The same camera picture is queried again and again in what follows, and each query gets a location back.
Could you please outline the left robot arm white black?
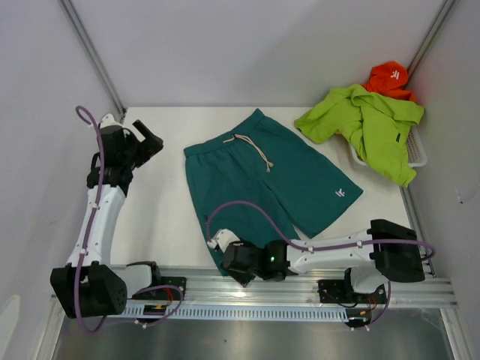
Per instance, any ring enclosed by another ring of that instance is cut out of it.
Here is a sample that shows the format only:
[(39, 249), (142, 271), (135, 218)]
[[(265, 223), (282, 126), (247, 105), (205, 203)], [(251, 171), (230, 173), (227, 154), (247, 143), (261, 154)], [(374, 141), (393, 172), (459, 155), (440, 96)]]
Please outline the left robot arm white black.
[(133, 171), (164, 147), (163, 140), (140, 120), (133, 126), (143, 140), (117, 121), (100, 124), (103, 149), (91, 159), (82, 228), (66, 265), (50, 275), (55, 295), (71, 319), (117, 315), (126, 306), (128, 286), (110, 268), (116, 223)]

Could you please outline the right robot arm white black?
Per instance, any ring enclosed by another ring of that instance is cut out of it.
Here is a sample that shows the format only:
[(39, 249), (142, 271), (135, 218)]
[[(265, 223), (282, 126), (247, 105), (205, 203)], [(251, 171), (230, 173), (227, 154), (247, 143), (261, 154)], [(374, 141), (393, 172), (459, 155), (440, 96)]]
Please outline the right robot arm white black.
[(376, 219), (368, 229), (339, 238), (313, 241), (283, 239), (259, 247), (220, 229), (211, 240), (223, 254), (221, 268), (242, 286), (253, 279), (284, 281), (313, 270), (344, 272), (341, 289), (350, 302), (360, 302), (388, 282), (418, 283), (425, 279), (414, 230)]

